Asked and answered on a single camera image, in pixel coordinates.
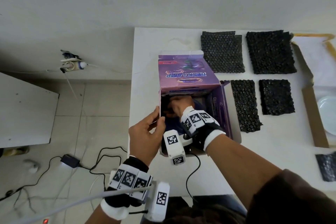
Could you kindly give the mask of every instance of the white table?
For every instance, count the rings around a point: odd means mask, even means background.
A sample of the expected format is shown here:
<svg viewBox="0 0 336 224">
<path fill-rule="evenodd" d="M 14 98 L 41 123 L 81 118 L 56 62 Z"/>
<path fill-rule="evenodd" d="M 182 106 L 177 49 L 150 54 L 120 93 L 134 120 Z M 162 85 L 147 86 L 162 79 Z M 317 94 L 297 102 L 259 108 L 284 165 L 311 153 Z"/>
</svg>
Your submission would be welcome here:
<svg viewBox="0 0 336 224">
<path fill-rule="evenodd" d="M 132 126 L 152 112 L 159 103 L 158 55 L 160 51 L 191 51 L 201 49 L 202 31 L 228 31 L 214 29 L 135 28 L 132 69 L 132 89 L 129 125 Z M 250 79 L 256 85 L 258 114 L 263 123 L 260 131 L 241 133 L 242 145 L 261 155 L 278 167 L 296 172 L 313 187 L 336 190 L 336 182 L 324 182 L 315 159 L 316 153 L 330 153 L 332 149 L 313 146 L 301 88 L 304 78 L 295 59 L 295 74 L 253 74 L 245 39 L 247 30 L 237 30 L 243 35 L 243 61 L 246 72 L 239 74 L 217 73 L 220 80 Z M 260 106 L 258 80 L 287 79 L 291 83 L 295 113 L 281 116 L 263 115 Z M 192 195 L 233 194 L 212 159 L 200 156 L 201 167 L 188 181 Z M 195 157 L 187 158 L 183 165 L 171 166 L 167 158 L 157 154 L 149 173 L 154 179 L 169 182 L 170 196 L 186 196 L 187 176 L 196 169 Z"/>
</svg>

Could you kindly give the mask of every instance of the brown sleeve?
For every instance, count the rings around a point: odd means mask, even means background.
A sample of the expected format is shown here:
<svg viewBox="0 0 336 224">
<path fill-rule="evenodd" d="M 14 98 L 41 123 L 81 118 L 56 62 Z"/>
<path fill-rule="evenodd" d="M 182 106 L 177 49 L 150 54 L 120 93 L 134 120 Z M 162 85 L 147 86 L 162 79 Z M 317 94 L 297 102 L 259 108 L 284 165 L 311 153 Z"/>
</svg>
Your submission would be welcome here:
<svg viewBox="0 0 336 224">
<path fill-rule="evenodd" d="M 336 203 L 284 170 L 253 196 L 246 223 L 336 223 Z"/>
</svg>

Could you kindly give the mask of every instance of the purple box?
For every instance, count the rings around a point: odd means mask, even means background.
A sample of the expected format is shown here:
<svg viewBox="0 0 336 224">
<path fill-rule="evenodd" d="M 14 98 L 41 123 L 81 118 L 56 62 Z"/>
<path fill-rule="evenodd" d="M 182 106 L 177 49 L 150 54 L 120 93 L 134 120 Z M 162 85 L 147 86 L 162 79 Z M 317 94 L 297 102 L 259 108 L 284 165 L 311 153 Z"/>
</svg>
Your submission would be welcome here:
<svg viewBox="0 0 336 224">
<path fill-rule="evenodd" d="M 241 143 L 230 81 L 225 81 L 221 85 L 203 59 L 202 51 L 162 52 L 158 63 L 160 113 L 161 107 L 165 109 L 171 96 L 191 95 L 203 110 L 218 121 L 228 137 Z M 164 145 L 161 147 L 161 154 L 166 155 Z"/>
</svg>

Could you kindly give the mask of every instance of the left hand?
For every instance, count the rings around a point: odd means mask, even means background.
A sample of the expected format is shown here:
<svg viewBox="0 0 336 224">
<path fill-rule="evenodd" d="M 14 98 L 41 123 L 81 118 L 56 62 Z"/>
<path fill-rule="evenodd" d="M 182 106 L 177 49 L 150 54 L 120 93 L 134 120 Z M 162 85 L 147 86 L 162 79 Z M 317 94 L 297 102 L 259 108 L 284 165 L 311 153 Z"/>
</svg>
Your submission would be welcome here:
<svg viewBox="0 0 336 224">
<path fill-rule="evenodd" d="M 165 117 L 159 117 L 159 107 L 128 129 L 129 133 L 129 154 L 140 159 L 148 167 L 156 156 L 163 133 L 166 129 Z"/>
</svg>

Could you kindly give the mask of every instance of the box flap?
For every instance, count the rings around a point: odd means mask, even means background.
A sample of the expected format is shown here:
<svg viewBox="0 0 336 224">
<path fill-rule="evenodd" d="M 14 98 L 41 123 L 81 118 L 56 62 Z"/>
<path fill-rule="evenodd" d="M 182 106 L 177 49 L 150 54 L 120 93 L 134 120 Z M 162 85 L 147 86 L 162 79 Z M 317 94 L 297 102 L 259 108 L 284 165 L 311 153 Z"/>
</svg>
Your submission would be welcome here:
<svg viewBox="0 0 336 224">
<path fill-rule="evenodd" d="M 164 93 L 211 91 L 221 83 L 203 59 L 202 51 L 159 55 L 160 89 Z"/>
</svg>

